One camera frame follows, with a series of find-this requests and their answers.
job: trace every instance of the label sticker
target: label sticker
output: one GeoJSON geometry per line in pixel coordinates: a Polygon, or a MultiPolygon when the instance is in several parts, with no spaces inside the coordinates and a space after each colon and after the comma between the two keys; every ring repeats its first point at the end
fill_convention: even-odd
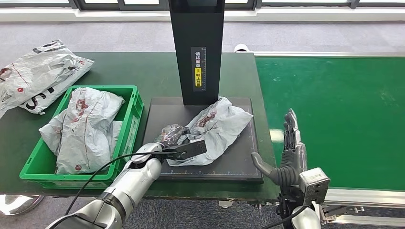
{"type": "Polygon", "coordinates": [[[207,47],[191,47],[193,91],[205,92],[207,47]]]}

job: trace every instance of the black platform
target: black platform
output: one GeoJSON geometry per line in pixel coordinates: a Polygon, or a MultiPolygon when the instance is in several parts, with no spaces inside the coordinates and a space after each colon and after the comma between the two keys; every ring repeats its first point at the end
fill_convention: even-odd
{"type": "MultiPolygon", "coordinates": [[[[234,106],[253,114],[249,98],[229,98],[234,106]]],[[[152,98],[143,143],[153,142],[162,128],[171,124],[186,126],[207,106],[184,106],[181,97],[152,98]]],[[[260,171],[250,153],[257,152],[254,118],[222,156],[206,166],[171,167],[165,161],[159,179],[229,180],[262,183],[260,171]]]]}

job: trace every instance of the plastic bag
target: plastic bag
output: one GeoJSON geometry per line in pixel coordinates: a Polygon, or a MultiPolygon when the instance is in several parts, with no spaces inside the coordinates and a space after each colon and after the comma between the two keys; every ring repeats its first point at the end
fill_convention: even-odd
{"type": "Polygon", "coordinates": [[[221,156],[250,122],[252,114],[232,106],[225,97],[202,110],[186,127],[190,134],[179,138],[178,144],[188,138],[190,142],[203,139],[207,152],[184,161],[167,160],[170,166],[204,166],[221,156]]]}
{"type": "Polygon", "coordinates": [[[173,124],[162,129],[160,135],[155,139],[155,142],[162,143],[165,147],[177,146],[177,141],[182,135],[189,134],[187,127],[173,124]]]}
{"type": "Polygon", "coordinates": [[[66,80],[78,62],[61,41],[54,41],[1,69],[0,118],[7,110],[66,80]]]}
{"type": "Polygon", "coordinates": [[[51,150],[58,150],[57,174],[93,173],[111,159],[111,140],[107,131],[117,115],[124,99],[110,92],[84,87],[72,92],[67,109],[40,129],[51,150]],[[55,147],[57,137],[44,134],[56,130],[62,122],[60,146],[55,147]]]}
{"type": "Polygon", "coordinates": [[[34,114],[45,114],[43,110],[48,108],[70,86],[72,86],[78,79],[80,79],[80,77],[88,72],[93,63],[94,61],[92,60],[77,57],[77,62],[75,63],[74,69],[71,70],[70,75],[64,81],[37,94],[21,104],[19,107],[24,108],[25,110],[34,114]]]}

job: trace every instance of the black pole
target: black pole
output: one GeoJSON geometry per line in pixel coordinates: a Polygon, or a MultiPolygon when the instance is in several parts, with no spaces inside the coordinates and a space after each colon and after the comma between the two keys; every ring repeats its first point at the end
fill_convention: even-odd
{"type": "Polygon", "coordinates": [[[169,0],[184,105],[218,100],[225,0],[169,0]]]}

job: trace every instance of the green plastic crate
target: green plastic crate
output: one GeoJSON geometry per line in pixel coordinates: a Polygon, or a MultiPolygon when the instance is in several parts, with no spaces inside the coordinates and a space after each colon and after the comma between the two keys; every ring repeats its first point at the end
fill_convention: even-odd
{"type": "MultiPolygon", "coordinates": [[[[91,87],[100,91],[111,92],[125,99],[125,103],[114,119],[116,121],[123,121],[123,124],[112,158],[114,159],[118,156],[132,153],[139,127],[139,120],[144,107],[137,87],[128,85],[72,86],[63,96],[61,103],[53,115],[54,117],[67,108],[71,92],[79,87],[91,87]]],[[[109,166],[108,170],[102,171],[99,175],[96,175],[92,182],[87,185],[86,189],[105,189],[114,181],[124,164],[124,160],[114,162],[109,166]]],[[[91,177],[91,175],[87,174],[59,175],[55,174],[55,171],[56,156],[50,151],[43,139],[40,138],[22,168],[20,173],[21,179],[36,182],[44,188],[78,189],[91,177]]]]}

